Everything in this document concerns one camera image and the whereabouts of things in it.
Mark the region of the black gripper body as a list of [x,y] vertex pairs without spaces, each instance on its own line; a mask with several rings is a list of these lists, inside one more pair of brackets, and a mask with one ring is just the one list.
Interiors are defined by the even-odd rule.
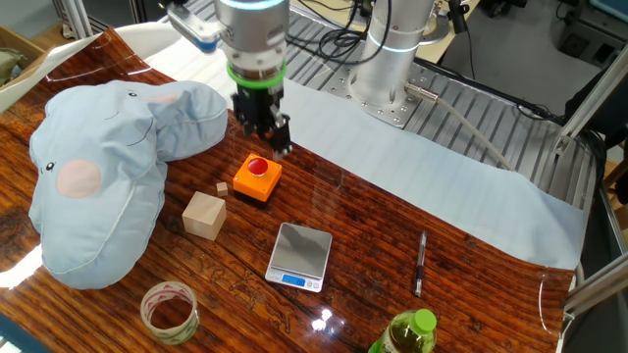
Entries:
[[275,120],[281,113],[281,99],[284,97],[284,86],[279,83],[266,88],[250,88],[238,84],[236,93],[232,95],[234,114],[245,115],[257,125],[258,135],[272,133]]

